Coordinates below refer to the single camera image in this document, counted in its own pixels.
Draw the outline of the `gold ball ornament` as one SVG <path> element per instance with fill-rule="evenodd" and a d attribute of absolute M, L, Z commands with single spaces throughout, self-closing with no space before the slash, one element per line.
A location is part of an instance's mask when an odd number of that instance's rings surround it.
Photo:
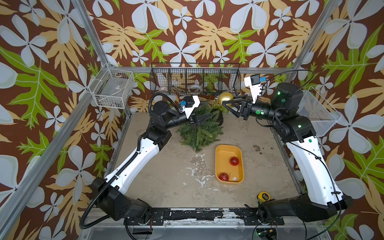
<path fill-rule="evenodd" d="M 218 103 L 220 106 L 223 106 L 223 102 L 232 101 L 234 96 L 229 92 L 224 92 L 219 95 Z"/>

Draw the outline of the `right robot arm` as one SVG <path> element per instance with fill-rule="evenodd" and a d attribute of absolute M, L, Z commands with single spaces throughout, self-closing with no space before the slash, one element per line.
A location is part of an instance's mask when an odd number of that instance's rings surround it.
<path fill-rule="evenodd" d="M 304 222 L 327 220 L 353 204 L 342 193 L 321 154 L 311 121 L 297 113 L 303 91 L 291 83 L 280 83 L 270 103 L 247 95 L 220 100 L 220 104 L 237 118 L 271 122 L 294 156 L 307 186 L 307 193 L 281 200 L 268 200 L 258 206 L 259 219 L 298 217 Z"/>

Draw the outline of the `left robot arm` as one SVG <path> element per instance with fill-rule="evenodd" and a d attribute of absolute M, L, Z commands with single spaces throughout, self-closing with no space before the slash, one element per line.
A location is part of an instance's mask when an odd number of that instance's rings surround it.
<path fill-rule="evenodd" d="M 92 183 L 94 197 L 80 220 L 80 228 L 88 229 L 108 218 L 118 221 L 134 218 L 147 223 L 151 206 L 140 199 L 132 199 L 126 193 L 144 166 L 156 156 L 172 136 L 170 128 L 190 123 L 199 127 L 213 117 L 212 113 L 197 116 L 198 97 L 188 97 L 180 106 L 171 108 L 166 101 L 149 104 L 150 121 L 146 131 L 138 138 L 137 148 L 105 178 Z"/>

